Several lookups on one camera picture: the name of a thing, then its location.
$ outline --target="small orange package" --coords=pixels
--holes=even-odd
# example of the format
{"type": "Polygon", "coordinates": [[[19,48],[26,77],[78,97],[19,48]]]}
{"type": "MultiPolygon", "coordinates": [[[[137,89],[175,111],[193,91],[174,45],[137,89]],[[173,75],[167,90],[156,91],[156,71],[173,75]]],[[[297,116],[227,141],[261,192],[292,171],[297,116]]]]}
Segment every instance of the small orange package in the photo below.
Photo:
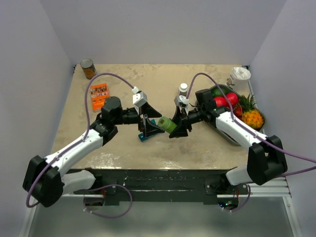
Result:
{"type": "Polygon", "coordinates": [[[109,97],[108,86],[106,83],[99,85],[92,85],[90,87],[92,110],[99,111],[104,105],[105,100],[109,97]]]}

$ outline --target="cable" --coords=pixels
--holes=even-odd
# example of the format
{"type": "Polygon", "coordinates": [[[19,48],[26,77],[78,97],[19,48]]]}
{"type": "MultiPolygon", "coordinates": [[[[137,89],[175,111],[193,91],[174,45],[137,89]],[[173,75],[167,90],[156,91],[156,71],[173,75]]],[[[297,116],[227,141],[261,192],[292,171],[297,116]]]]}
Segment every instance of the cable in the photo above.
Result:
{"type": "MultiPolygon", "coordinates": [[[[250,129],[248,129],[246,126],[244,126],[241,122],[239,122],[239,121],[236,119],[235,115],[234,115],[232,104],[230,103],[230,101],[229,101],[228,98],[226,97],[225,93],[223,92],[223,90],[221,89],[221,87],[219,86],[219,84],[218,84],[211,76],[209,76],[209,75],[206,74],[206,73],[197,73],[197,74],[193,77],[193,79],[192,79],[192,81],[191,81],[191,84],[190,84],[190,87],[189,87],[188,94],[187,94],[187,99],[188,99],[188,97],[189,97],[189,95],[190,95],[190,93],[191,93],[193,83],[194,83],[195,79],[197,78],[197,76],[199,76],[199,75],[204,75],[204,76],[208,77],[208,78],[217,86],[217,88],[221,91],[221,93],[223,94],[225,100],[227,101],[227,103],[228,103],[228,105],[229,105],[229,107],[230,107],[230,109],[231,109],[231,116],[232,116],[232,119],[234,120],[234,122],[235,122],[237,125],[239,125],[241,128],[243,128],[245,131],[249,132],[251,135],[253,135],[253,136],[254,136],[255,138],[257,138],[258,140],[262,141],[262,142],[265,143],[266,145],[268,145],[268,146],[274,148],[275,150],[277,150],[277,151],[279,151],[279,152],[282,152],[282,153],[284,153],[284,154],[286,154],[286,155],[289,155],[289,156],[291,156],[291,157],[295,157],[295,158],[298,158],[298,159],[302,159],[302,160],[306,160],[306,161],[309,161],[309,162],[316,163],[316,160],[315,160],[315,159],[312,159],[312,158],[309,158],[309,157],[306,157],[306,156],[297,155],[297,154],[295,154],[295,153],[292,153],[292,152],[283,150],[283,149],[281,149],[281,148],[279,148],[279,147],[277,147],[277,146],[271,144],[270,142],[264,140],[263,138],[258,137],[258,136],[256,135],[256,133],[252,132],[250,129]]],[[[314,169],[316,169],[316,166],[311,167],[311,168],[308,168],[308,169],[303,169],[303,170],[298,170],[298,171],[295,171],[295,172],[291,172],[291,173],[289,173],[288,175],[300,174],[300,173],[304,173],[304,172],[311,171],[311,170],[314,170],[314,169]]]]}
{"type": "Polygon", "coordinates": [[[116,77],[118,79],[120,79],[121,81],[125,82],[129,87],[131,87],[132,89],[134,88],[134,86],[129,83],[127,80],[125,80],[124,78],[120,77],[119,75],[116,75],[114,73],[100,73],[98,75],[95,75],[89,82],[86,90],[85,90],[85,93],[84,93],[84,107],[85,107],[85,113],[86,113],[86,117],[87,117],[87,130],[85,132],[85,135],[83,137],[82,140],[79,140],[75,143],[73,143],[71,146],[67,147],[66,149],[64,149],[63,151],[61,151],[59,153],[59,155],[57,157],[55,157],[50,163],[47,164],[47,166],[45,166],[45,168],[39,173],[39,175],[36,177],[36,179],[34,180],[33,184],[31,185],[30,187],[30,190],[28,192],[28,195],[26,197],[26,206],[28,208],[32,208],[32,207],[35,207],[36,205],[39,204],[39,202],[36,202],[32,205],[30,205],[30,198],[31,198],[31,195],[32,195],[32,191],[34,190],[35,188],[35,185],[38,183],[38,181],[40,180],[40,178],[42,177],[42,175],[45,173],[45,171],[53,164],[55,163],[63,154],[65,154],[66,152],[68,152],[69,150],[71,150],[72,148],[74,148],[75,146],[79,145],[81,142],[83,142],[87,136],[88,136],[88,133],[89,133],[89,130],[90,130],[90,117],[89,117],[89,110],[88,110],[88,99],[87,99],[87,96],[88,96],[88,91],[89,91],[89,88],[92,84],[92,82],[97,79],[98,77],[100,76],[113,76],[113,77],[116,77]]]}
{"type": "Polygon", "coordinates": [[[103,214],[100,214],[100,213],[97,213],[97,212],[89,210],[87,208],[87,206],[85,205],[85,202],[83,200],[84,211],[88,211],[89,213],[91,213],[93,215],[96,215],[96,216],[100,216],[100,217],[104,217],[104,218],[111,218],[111,219],[122,217],[123,215],[128,213],[129,210],[131,209],[132,205],[133,205],[133,198],[132,198],[132,194],[130,193],[130,191],[126,187],[124,187],[122,185],[119,185],[119,184],[111,184],[111,185],[106,185],[106,186],[103,186],[103,187],[100,187],[100,188],[97,188],[97,189],[89,189],[89,191],[98,191],[98,190],[106,189],[106,188],[109,188],[109,187],[112,187],[112,186],[120,187],[120,188],[124,189],[128,193],[128,195],[129,195],[129,206],[128,206],[128,208],[127,208],[127,210],[125,212],[123,212],[120,215],[116,215],[116,216],[103,215],[103,214]]]}
{"type": "Polygon", "coordinates": [[[98,75],[95,75],[89,82],[87,88],[85,89],[85,94],[84,94],[84,107],[85,107],[85,113],[87,115],[87,131],[85,132],[85,135],[83,137],[83,139],[86,139],[86,137],[88,136],[88,133],[89,133],[89,129],[90,129],[90,117],[89,117],[89,110],[88,110],[88,99],[87,99],[87,96],[88,96],[88,92],[89,92],[89,88],[91,86],[91,84],[93,83],[94,80],[96,80],[98,77],[100,76],[113,76],[113,77],[116,77],[120,80],[122,80],[123,82],[125,82],[130,88],[134,88],[134,86],[129,83],[127,80],[125,80],[124,78],[116,75],[116,74],[113,74],[113,73],[100,73],[98,75]]]}
{"type": "Polygon", "coordinates": [[[36,185],[37,182],[40,180],[41,176],[47,171],[47,169],[48,169],[55,161],[57,161],[57,159],[58,159],[58,158],[55,157],[50,163],[48,163],[48,164],[45,166],[45,168],[39,173],[39,175],[36,177],[36,179],[34,180],[33,184],[31,185],[30,190],[29,190],[29,192],[28,192],[28,195],[27,195],[27,197],[26,197],[26,206],[27,206],[28,208],[35,207],[36,205],[39,204],[39,202],[36,202],[36,203],[30,205],[31,194],[32,194],[32,192],[33,192],[33,190],[34,190],[34,188],[35,188],[35,185],[36,185]]]}

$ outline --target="black metal frame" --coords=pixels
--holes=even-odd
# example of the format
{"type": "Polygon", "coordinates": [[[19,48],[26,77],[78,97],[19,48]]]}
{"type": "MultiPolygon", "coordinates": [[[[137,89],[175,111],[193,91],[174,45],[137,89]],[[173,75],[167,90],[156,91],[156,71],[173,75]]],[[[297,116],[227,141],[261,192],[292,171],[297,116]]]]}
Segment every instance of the black metal frame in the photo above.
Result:
{"type": "MultiPolygon", "coordinates": [[[[135,169],[86,169],[96,177],[92,187],[99,188],[110,184],[125,186],[132,194],[133,201],[153,202],[202,202],[217,204],[217,194],[232,195],[235,189],[240,194],[247,194],[243,184],[220,189],[221,174],[227,170],[135,170],[135,169]]],[[[71,169],[69,173],[81,169],[71,169]]],[[[102,191],[80,190],[78,195],[102,194],[102,191]]],[[[120,201],[129,201],[125,190],[110,187],[106,189],[105,205],[119,205],[120,201]]]]}

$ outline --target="floor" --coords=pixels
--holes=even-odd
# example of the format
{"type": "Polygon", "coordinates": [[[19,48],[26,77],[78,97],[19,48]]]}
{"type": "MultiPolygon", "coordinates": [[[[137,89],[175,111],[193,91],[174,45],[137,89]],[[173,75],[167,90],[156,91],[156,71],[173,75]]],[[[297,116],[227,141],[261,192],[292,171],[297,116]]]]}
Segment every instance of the floor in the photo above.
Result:
{"type": "MultiPolygon", "coordinates": [[[[122,76],[147,94],[150,105],[171,118],[176,108],[173,100],[181,83],[190,84],[198,72],[208,73],[218,83],[226,83],[234,66],[238,65],[97,64],[96,69],[98,73],[111,72],[122,76]]],[[[123,108],[133,107],[130,87],[109,76],[102,76],[93,84],[105,82],[110,95],[121,99],[123,108]]],[[[88,83],[81,67],[76,66],[53,152],[85,131],[83,99],[88,83]]],[[[195,103],[195,91],[211,86],[213,83],[207,77],[199,76],[190,95],[191,104],[195,103]]],[[[247,95],[249,89],[238,93],[247,95]]],[[[93,121],[97,113],[92,112],[90,98],[88,105],[93,121]]],[[[108,144],[87,155],[74,168],[229,169],[247,162],[246,150],[230,144],[204,122],[194,124],[192,132],[185,138],[169,139],[164,133],[141,142],[139,133],[136,124],[119,125],[118,134],[108,144]]]]}

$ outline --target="fruit bowl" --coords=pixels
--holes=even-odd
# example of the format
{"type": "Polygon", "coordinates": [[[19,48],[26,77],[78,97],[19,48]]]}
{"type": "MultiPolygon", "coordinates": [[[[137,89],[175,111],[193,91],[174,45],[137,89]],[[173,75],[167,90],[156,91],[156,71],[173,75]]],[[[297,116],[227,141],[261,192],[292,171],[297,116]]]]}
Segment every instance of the fruit bowl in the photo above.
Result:
{"type": "MultiPolygon", "coordinates": [[[[238,99],[241,99],[241,95],[239,95],[238,93],[236,93],[235,91],[233,91],[233,90],[232,90],[231,88],[229,88],[228,86],[223,85],[223,84],[219,84],[219,86],[220,86],[222,89],[226,90],[228,93],[230,93],[230,92],[235,93],[235,94],[238,96],[238,99]]],[[[212,90],[214,90],[215,88],[217,88],[217,86],[211,87],[210,90],[212,91],[212,90]]],[[[260,128],[260,129],[257,129],[258,132],[262,132],[263,127],[264,127],[265,124],[266,124],[266,117],[264,116],[264,114],[263,114],[260,110],[258,110],[257,108],[256,108],[256,110],[260,113],[260,115],[261,115],[262,118],[263,118],[263,124],[262,124],[261,128],[260,128]]],[[[225,133],[225,132],[223,132],[223,131],[221,131],[221,130],[218,130],[218,129],[216,129],[216,131],[217,131],[219,134],[221,134],[222,136],[224,136],[224,137],[225,137],[228,141],[230,141],[232,144],[237,145],[237,146],[240,146],[240,144],[239,144],[237,141],[235,141],[232,137],[230,137],[227,133],[225,133]]]]}

